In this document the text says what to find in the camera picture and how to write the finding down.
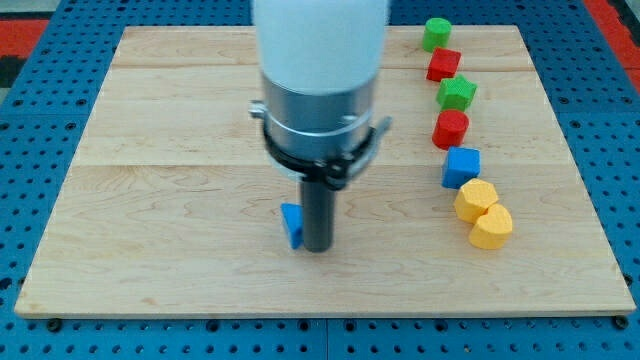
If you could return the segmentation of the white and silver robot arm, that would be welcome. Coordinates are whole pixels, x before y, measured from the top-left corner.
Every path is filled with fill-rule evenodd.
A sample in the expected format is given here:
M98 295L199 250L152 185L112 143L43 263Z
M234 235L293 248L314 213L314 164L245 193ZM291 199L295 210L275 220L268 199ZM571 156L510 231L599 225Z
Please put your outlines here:
M264 99L254 103L273 160L340 188L371 162L370 125L388 0L254 0Z

